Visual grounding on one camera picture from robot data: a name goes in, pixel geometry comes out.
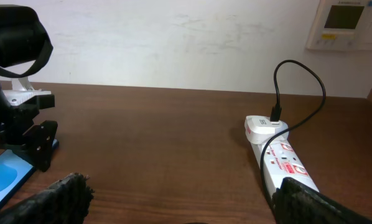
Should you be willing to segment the blue screen smartphone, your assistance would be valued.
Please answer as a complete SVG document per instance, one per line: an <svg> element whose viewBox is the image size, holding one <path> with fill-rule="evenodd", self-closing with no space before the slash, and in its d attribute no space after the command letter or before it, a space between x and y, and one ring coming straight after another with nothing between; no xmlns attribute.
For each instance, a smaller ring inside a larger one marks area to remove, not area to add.
<svg viewBox="0 0 372 224"><path fill-rule="evenodd" d="M11 150L6 150L0 155L0 209L35 171L35 167Z"/></svg>

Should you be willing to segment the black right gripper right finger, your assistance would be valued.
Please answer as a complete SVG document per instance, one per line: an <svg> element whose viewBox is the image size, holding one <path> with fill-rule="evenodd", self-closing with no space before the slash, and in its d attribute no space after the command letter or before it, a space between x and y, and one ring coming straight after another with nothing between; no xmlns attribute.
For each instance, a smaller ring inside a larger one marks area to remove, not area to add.
<svg viewBox="0 0 372 224"><path fill-rule="evenodd" d="M360 215L291 177L272 195L274 216L281 224L372 224Z"/></svg>

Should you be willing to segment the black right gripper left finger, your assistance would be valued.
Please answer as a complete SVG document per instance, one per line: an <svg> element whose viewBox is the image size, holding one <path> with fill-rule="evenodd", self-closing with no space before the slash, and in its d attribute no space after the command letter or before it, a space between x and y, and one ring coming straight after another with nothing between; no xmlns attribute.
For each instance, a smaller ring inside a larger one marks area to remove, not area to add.
<svg viewBox="0 0 372 224"><path fill-rule="evenodd" d="M71 173L0 213L0 224L82 224L94 190L88 177Z"/></svg>

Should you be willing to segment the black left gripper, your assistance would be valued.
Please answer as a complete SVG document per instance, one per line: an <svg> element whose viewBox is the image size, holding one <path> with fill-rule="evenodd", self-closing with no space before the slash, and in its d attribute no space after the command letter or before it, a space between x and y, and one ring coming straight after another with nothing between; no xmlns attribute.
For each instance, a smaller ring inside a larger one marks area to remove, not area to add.
<svg viewBox="0 0 372 224"><path fill-rule="evenodd" d="M53 94L33 96L19 106L0 102L0 149L11 150L36 169L47 171L58 123L46 120L36 125L33 119L40 110L54 106Z"/></svg>

